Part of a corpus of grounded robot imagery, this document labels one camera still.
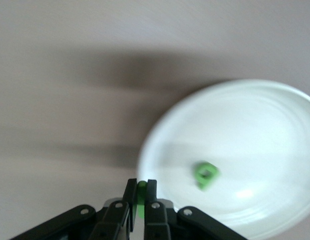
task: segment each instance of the white bowl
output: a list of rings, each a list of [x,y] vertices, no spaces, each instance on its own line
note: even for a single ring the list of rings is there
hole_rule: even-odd
[[[194,167],[220,170],[201,190]],[[285,84],[235,80],[178,103],[144,143],[139,180],[159,198],[195,206],[250,240],[281,233],[310,214],[310,97]]]

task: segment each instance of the green object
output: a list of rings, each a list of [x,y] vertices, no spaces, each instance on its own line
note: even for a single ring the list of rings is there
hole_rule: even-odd
[[[201,190],[205,190],[218,175],[218,168],[209,162],[199,164],[195,170],[195,178]]]
[[[137,185],[137,212],[140,218],[145,217],[146,181],[140,181]]]

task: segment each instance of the gray surface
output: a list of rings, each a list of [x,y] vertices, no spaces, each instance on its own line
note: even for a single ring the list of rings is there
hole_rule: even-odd
[[[310,95],[310,1],[0,0],[0,239],[120,196],[161,114],[237,78]]]

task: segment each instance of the silver bolt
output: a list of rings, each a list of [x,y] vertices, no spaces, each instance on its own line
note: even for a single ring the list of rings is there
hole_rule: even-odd
[[[121,202],[116,203],[115,208],[121,208],[123,204]]]
[[[184,214],[185,214],[186,216],[190,216],[190,215],[193,214],[193,212],[192,212],[190,209],[186,208],[186,209],[184,209]]]
[[[87,208],[84,208],[84,209],[82,209],[82,210],[80,211],[80,214],[81,214],[81,215],[85,215],[85,214],[87,214],[87,213],[89,213],[89,209],[87,209]]]
[[[153,204],[151,204],[151,207],[152,207],[153,209],[158,209],[158,208],[160,208],[160,204],[157,203],[157,202],[154,202]]]

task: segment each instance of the white plate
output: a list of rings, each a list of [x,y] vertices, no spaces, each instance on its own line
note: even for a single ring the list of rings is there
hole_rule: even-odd
[[[204,191],[203,161],[220,170]],[[195,206],[250,240],[281,233],[310,214],[310,97],[256,79],[205,88],[154,127],[138,171],[176,209]]]

